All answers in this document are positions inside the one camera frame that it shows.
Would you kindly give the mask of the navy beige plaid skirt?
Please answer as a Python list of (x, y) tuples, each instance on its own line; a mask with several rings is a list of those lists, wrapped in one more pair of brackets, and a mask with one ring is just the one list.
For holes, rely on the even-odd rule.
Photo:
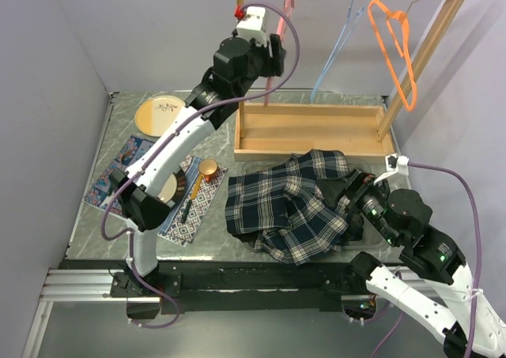
[(339, 251), (349, 227), (346, 201), (327, 206), (317, 182), (349, 172), (340, 151), (312, 149), (272, 168), (228, 179), (228, 233), (256, 252), (300, 266)]

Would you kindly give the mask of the pink hanger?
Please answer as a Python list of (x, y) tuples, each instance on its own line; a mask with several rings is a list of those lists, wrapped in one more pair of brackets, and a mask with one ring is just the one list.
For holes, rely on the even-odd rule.
[[(295, 8), (295, 0), (284, 0), (284, 15), (287, 16), (287, 18), (290, 18), (293, 12), (293, 9)], [(285, 32), (286, 32), (286, 22), (283, 17), (279, 19), (278, 27), (276, 33), (280, 36), (280, 39), (283, 40), (285, 38)], [(273, 84), (273, 77), (269, 77), (266, 81), (266, 90), (269, 90), (272, 88)]]

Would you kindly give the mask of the light blue wire hanger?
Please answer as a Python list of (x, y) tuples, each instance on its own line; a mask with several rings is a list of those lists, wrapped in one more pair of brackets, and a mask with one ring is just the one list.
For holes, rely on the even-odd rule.
[(348, 39), (350, 38), (351, 34), (353, 33), (354, 29), (357, 26), (358, 21), (362, 18), (362, 15), (364, 13), (363, 6), (355, 14), (352, 14), (354, 1), (355, 0), (350, 1), (349, 8), (347, 10), (346, 21), (343, 24), (342, 30), (340, 31), (340, 34), (335, 42), (335, 45), (331, 53), (329, 54), (327, 61), (325, 62), (321, 70), (321, 73), (310, 93), (309, 100), (311, 102), (315, 100), (319, 87), (323, 83), (328, 71), (330, 70), (331, 66), (333, 65), (335, 59), (338, 57), (343, 47), (346, 45)]

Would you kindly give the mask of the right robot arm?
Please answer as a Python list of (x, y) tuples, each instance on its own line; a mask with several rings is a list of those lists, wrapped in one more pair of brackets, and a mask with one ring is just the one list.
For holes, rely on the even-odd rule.
[(448, 357), (503, 357), (505, 323), (477, 288), (477, 276), (456, 242), (430, 224), (432, 209), (411, 189), (387, 192), (375, 176), (355, 169), (317, 186), (328, 206), (343, 198), (393, 246), (400, 261), (443, 300), (437, 303), (396, 277), (380, 260), (360, 252), (346, 284), (355, 293), (378, 294), (409, 315), (442, 344)]

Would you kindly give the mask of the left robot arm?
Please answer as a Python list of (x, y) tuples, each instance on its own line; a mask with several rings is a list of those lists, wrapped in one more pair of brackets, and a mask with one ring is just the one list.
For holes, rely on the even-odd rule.
[(128, 284), (138, 295), (160, 291), (157, 233), (172, 211), (159, 198), (163, 185), (193, 148), (251, 99), (248, 91), (258, 78), (283, 74), (285, 55), (277, 34), (265, 40), (239, 35), (223, 40), (172, 125), (140, 160), (110, 174), (114, 198), (127, 222)]

